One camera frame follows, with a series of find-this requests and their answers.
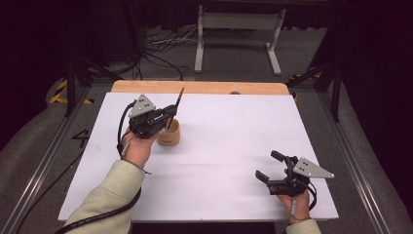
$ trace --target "beige sleeve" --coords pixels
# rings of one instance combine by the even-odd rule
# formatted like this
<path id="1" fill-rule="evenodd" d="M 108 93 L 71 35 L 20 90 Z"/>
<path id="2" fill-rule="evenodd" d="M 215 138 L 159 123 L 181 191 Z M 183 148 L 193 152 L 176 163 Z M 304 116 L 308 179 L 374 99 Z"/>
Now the beige sleeve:
<path id="1" fill-rule="evenodd" d="M 86 197 L 82 205 L 69 217 L 70 224 L 86 217 L 114 211 L 128 204 L 142 184 L 145 173 L 135 165 L 116 161 L 105 180 Z M 68 233 L 128 233 L 132 209 L 106 219 L 86 224 Z"/>
<path id="2" fill-rule="evenodd" d="M 320 234 L 319 226 L 313 219 L 305 220 L 286 227 L 287 234 Z"/>

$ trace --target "dark background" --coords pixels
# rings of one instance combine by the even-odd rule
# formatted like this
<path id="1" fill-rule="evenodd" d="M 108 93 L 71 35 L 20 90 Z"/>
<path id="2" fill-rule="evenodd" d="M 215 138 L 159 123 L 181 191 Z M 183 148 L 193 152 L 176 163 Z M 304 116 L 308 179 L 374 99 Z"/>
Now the dark background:
<path id="1" fill-rule="evenodd" d="M 354 1 L 359 10 L 287 11 L 285 27 L 329 27 L 312 65 L 338 61 L 358 120 L 410 216 L 413 202 L 413 10 L 408 1 Z M 71 55 L 106 65 L 136 56 L 122 8 L 95 1 L 0 2 L 0 149 L 47 107 Z M 149 27 L 195 24 L 196 6 L 140 6 Z"/>

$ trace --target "metal frame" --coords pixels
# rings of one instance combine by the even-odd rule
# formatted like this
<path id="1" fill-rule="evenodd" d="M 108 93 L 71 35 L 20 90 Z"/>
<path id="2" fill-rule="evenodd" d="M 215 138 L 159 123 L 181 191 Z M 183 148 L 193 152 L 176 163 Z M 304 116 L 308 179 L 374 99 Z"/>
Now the metal frame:
<path id="1" fill-rule="evenodd" d="M 203 70 L 204 28 L 237 28 L 273 30 L 273 39 L 271 43 L 266 43 L 266 48 L 274 74 L 281 75 L 282 71 L 274 49 L 276 48 L 282 29 L 284 15 L 285 10 L 281 10 L 279 14 L 272 15 L 206 13 L 204 12 L 204 7 L 200 6 L 198 16 L 198 45 L 194 72 L 201 73 Z"/>

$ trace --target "black floor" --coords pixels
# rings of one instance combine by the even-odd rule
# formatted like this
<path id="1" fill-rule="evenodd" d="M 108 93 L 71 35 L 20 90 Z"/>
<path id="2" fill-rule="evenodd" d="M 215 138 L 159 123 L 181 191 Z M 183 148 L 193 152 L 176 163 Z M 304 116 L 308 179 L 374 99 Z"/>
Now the black floor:
<path id="1" fill-rule="evenodd" d="M 193 72 L 195 42 L 188 41 L 168 52 L 155 55 L 175 65 L 187 65 L 189 69 L 184 75 L 184 80 L 285 82 L 291 75 L 305 72 L 324 32 L 323 29 L 282 31 L 276 47 L 282 76 L 275 76 L 272 72 L 264 50 L 264 44 L 271 34 L 264 31 L 255 31 L 247 37 L 228 31 L 211 33 L 206 39 L 204 69 L 201 74 Z M 140 70 L 143 79 L 178 77 L 176 70 L 161 67 L 145 59 L 140 65 Z M 124 76 L 132 78 L 131 73 Z M 321 231 L 355 234 L 413 233 L 413 226 L 406 209 L 363 134 L 345 90 L 340 99 L 340 123 L 335 123 L 326 108 L 330 100 L 330 92 L 317 94 L 312 89 L 313 82 L 314 80 L 308 80 L 291 91 L 297 94 L 297 108 L 320 165 L 336 175 L 328 183 L 340 217 L 320 221 Z M 51 99 L 58 84 L 59 82 L 51 87 L 47 101 Z M 99 107 L 104 95 L 110 92 L 111 86 L 110 80 L 96 78 L 90 88 L 78 87 L 78 109 L 66 118 L 64 118 L 65 104 L 50 103 L 45 111 L 21 129 L 2 150 L 0 153 L 2 178 L 0 180 L 0 227 L 4 227 L 2 229 L 4 233 L 14 233 L 11 230 L 16 230 L 24 214 L 20 214 L 20 210 L 27 211 L 34 195 L 37 194 L 39 197 L 39 194 L 44 192 L 81 153 L 85 147 L 82 144 L 82 137 L 89 136 L 93 130 Z M 85 104 L 84 98 L 92 99 L 94 103 Z M 41 171 L 39 165 L 48 165 L 48 167 Z M 65 191 L 75 171 L 76 164 L 34 207 L 20 233 L 54 233 L 63 225 L 56 219 L 64 201 Z M 35 177 L 35 181 L 30 181 L 33 175 L 38 176 Z M 29 186 L 31 191 L 25 191 L 28 184 L 31 185 Z M 27 198 L 28 201 L 25 202 L 20 198 Z M 219 225 L 219 230 L 233 228 L 225 224 Z M 282 233 L 285 225 L 285 221 L 277 222 L 277 233 Z M 259 227 L 252 224 L 239 224 L 239 226 L 241 231 L 225 230 L 232 233 L 244 233 L 244 231 L 269 233 L 268 230 L 274 224 L 267 223 L 258 225 Z M 169 233 L 174 233 L 176 229 L 166 224 L 162 227 L 169 230 Z M 140 226 L 138 224 L 137 228 L 137 233 L 159 233 L 157 230 L 160 230 L 158 229 L 160 226 L 153 224 L 140 224 Z M 203 224 L 181 224 L 177 229 L 180 228 L 184 228 L 188 233 L 202 233 L 201 229 L 209 230 L 209 227 L 204 227 Z"/>

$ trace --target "human hand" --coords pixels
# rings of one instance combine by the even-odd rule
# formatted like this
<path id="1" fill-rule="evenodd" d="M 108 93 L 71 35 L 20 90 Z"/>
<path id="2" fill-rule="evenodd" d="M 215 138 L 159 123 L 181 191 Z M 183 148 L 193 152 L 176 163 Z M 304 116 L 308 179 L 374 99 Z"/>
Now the human hand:
<path id="1" fill-rule="evenodd" d="M 147 139 L 138 138 L 128 128 L 126 130 L 126 134 L 122 138 L 122 144 L 124 145 L 124 148 L 129 143 L 128 149 L 125 154 L 125 159 L 128 162 L 133 163 L 139 168 L 143 169 L 149 159 L 149 156 L 151 155 L 152 144 L 160 134 L 161 131 L 157 132 Z"/>
<path id="2" fill-rule="evenodd" d="M 294 224 L 301 221 L 310 219 L 310 193 L 306 189 L 303 194 L 297 195 L 295 197 L 290 197 L 288 195 L 277 195 L 277 197 L 282 201 L 285 211 L 289 214 L 289 223 Z M 291 213 L 293 208 L 293 202 L 295 199 L 295 212 Z"/>

